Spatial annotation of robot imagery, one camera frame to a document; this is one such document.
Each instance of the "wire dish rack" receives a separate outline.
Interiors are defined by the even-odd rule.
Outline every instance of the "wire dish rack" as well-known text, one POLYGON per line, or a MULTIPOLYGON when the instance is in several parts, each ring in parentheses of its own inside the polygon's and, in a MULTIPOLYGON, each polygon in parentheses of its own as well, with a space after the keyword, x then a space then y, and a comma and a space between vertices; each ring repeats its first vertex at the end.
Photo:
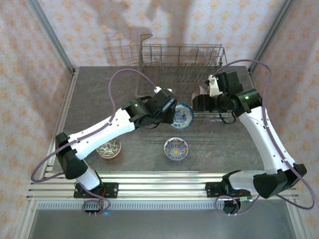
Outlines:
MULTIPOLYGON (((139 70, 163 88, 171 88, 178 102, 191 106, 191 93, 208 76, 227 63, 221 44, 144 44, 152 34, 142 34, 139 70)), ((152 95, 150 85, 139 77, 136 96, 152 95)))

